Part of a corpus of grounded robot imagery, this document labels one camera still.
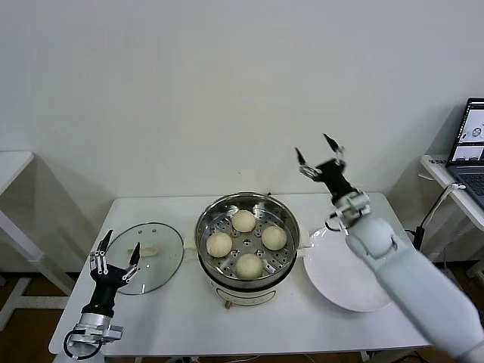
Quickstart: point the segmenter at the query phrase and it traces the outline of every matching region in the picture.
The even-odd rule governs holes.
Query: glass lid
[[[178,270],[183,259],[183,240],[180,234],[163,223],[136,225],[116,237],[107,248],[111,265],[126,267],[129,258],[140,243],[140,271],[120,293],[139,295],[163,286]]]

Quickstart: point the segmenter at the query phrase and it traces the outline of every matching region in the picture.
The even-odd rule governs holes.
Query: wooden floor
[[[458,279],[462,289],[466,291],[478,309],[484,310],[484,288],[476,279],[465,275],[464,267],[451,269]],[[3,306],[10,292],[17,283],[17,278],[9,278],[4,287],[0,287],[0,306]],[[33,278],[25,295],[30,296],[63,296],[54,285],[45,278]],[[54,333],[61,310],[16,310],[7,327],[0,332],[0,362],[5,363],[51,363],[54,356],[48,352],[48,344]],[[434,348],[419,349],[418,352],[430,363],[457,363],[444,352]],[[334,354],[311,354],[309,357],[315,363],[360,363],[357,352]],[[226,363],[238,359],[252,357],[201,357],[200,363]],[[306,355],[270,355],[258,357],[253,363],[312,363]],[[145,358],[144,363],[162,363],[167,358]],[[116,362],[133,363],[133,358],[121,358]],[[416,358],[408,358],[407,363],[419,362]]]

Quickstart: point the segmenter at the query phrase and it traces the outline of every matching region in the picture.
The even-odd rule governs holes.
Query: white table
[[[0,194],[2,194],[16,177],[32,161],[30,151],[0,152]],[[28,262],[37,267],[53,284],[69,295],[74,287],[74,280],[43,253],[2,211],[0,211],[0,228],[10,237],[8,243]],[[21,278],[0,311],[0,331],[5,328],[15,309],[62,309],[66,297],[22,296],[29,286],[29,278]]]
[[[310,231],[323,225],[331,208],[329,194],[275,197]],[[115,200],[93,249],[110,229],[117,236],[143,222],[167,223],[185,237],[216,198]],[[386,198],[382,194],[370,198],[373,211],[410,243]],[[78,322],[94,286],[86,263],[51,339],[50,352],[62,350],[64,336]],[[113,324],[125,330],[120,342],[103,348],[107,356],[345,352],[429,345],[394,304],[378,312],[355,313],[326,300],[309,281],[302,260],[278,285],[278,295],[260,306],[224,309],[200,263],[186,259],[161,288],[140,296],[118,294],[114,311]]]
[[[423,155],[420,163],[431,174],[431,176],[445,188],[447,185],[455,182],[455,178],[448,173],[445,168],[447,161],[446,155]],[[422,248],[422,253],[426,254],[430,259],[436,258],[442,250],[450,243],[449,235],[455,235],[456,232],[462,230],[467,224],[468,219],[481,231],[484,231],[484,209],[479,206],[474,199],[466,191],[452,191],[450,193],[453,201],[464,212],[454,213],[450,216],[439,231],[432,237],[425,248]],[[475,264],[467,271],[467,275],[471,278],[477,277],[484,284],[484,259]]]

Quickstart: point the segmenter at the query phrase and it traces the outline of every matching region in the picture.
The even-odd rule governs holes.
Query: stainless steel steamer basket
[[[247,233],[232,228],[232,216],[239,210],[251,211],[256,227]],[[277,251],[262,244],[261,236],[268,226],[277,225],[287,234],[287,243]],[[212,257],[206,251],[206,240],[216,232],[225,232],[232,238],[231,252],[222,258]],[[205,272],[218,284],[236,291],[259,291],[281,282],[292,269],[299,247],[299,226],[291,211],[278,200],[257,193],[237,193],[222,197],[209,205],[195,227],[195,244]],[[263,262],[262,277],[253,280],[238,278],[235,265],[240,256],[254,253]]]

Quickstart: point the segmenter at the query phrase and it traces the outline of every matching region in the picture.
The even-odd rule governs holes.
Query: steamed bun
[[[250,232],[256,226],[256,217],[248,210],[239,210],[232,217],[232,225],[239,232]]]
[[[260,278],[262,276],[262,260],[251,253],[237,260],[235,273],[239,278]]]
[[[216,232],[206,240],[206,251],[213,257],[226,256],[232,249],[232,239],[223,232]]]
[[[287,242],[287,235],[284,229],[277,225],[267,227],[262,233],[262,244],[270,250],[280,250]]]

